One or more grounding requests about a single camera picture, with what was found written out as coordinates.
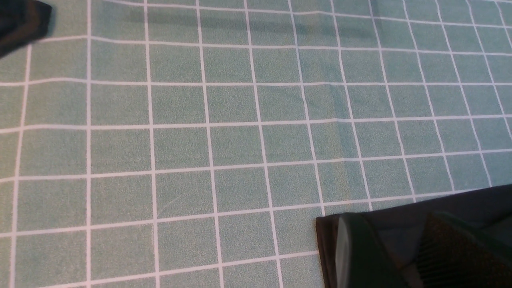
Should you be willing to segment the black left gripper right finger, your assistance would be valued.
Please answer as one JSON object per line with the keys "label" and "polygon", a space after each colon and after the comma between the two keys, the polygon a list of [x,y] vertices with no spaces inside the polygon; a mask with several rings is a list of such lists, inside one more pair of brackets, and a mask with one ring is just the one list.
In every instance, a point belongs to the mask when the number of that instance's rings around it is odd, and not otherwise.
{"label": "black left gripper right finger", "polygon": [[443,212],[427,216],[416,267],[425,288],[510,288],[511,246]]}

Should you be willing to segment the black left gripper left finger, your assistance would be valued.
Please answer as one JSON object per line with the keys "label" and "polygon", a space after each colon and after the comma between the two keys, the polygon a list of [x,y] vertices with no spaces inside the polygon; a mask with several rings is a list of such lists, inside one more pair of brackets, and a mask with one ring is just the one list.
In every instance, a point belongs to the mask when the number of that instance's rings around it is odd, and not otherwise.
{"label": "black left gripper left finger", "polygon": [[407,288],[371,224],[360,214],[338,220],[335,250],[338,288]]}

